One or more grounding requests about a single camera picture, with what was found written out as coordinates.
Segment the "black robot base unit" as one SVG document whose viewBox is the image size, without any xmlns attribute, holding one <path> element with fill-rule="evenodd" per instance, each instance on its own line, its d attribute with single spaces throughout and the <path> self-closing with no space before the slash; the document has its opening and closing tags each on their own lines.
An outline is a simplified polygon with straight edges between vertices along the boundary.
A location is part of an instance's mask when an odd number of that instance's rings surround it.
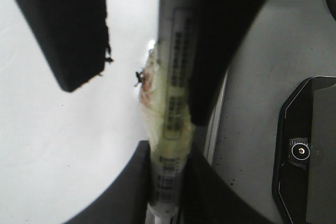
<svg viewBox="0 0 336 224">
<path fill-rule="evenodd" d="M 279 112 L 272 196 L 284 223 L 306 223 L 313 94 L 333 85 L 335 77 L 307 78 Z"/>
</svg>

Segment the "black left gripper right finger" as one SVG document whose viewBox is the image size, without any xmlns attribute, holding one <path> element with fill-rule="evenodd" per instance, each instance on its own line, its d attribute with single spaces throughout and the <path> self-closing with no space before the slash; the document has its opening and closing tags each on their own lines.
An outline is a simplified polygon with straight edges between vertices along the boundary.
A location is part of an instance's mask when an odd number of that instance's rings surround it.
<svg viewBox="0 0 336 224">
<path fill-rule="evenodd" d="M 181 209 L 184 223 L 271 223 L 224 183 L 196 144 L 185 166 Z"/>
</svg>

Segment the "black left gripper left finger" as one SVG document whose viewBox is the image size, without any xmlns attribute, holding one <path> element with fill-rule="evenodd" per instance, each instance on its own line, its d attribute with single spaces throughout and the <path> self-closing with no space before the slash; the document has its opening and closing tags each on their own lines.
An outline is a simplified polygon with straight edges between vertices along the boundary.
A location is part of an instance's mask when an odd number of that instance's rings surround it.
<svg viewBox="0 0 336 224">
<path fill-rule="evenodd" d="M 149 142 L 140 141 L 114 182 L 66 223 L 145 223 L 150 187 Z"/>
</svg>

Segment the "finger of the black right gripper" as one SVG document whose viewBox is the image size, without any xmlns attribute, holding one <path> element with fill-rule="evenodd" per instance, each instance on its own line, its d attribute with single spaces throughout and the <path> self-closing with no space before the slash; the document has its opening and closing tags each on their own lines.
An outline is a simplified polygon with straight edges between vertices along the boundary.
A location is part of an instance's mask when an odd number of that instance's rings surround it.
<svg viewBox="0 0 336 224">
<path fill-rule="evenodd" d="M 49 67 L 73 92 L 112 62 L 107 0 L 15 0 Z"/>
<path fill-rule="evenodd" d="M 193 124 L 208 123 L 228 65 L 265 1 L 201 0 L 188 100 Z"/>
</svg>

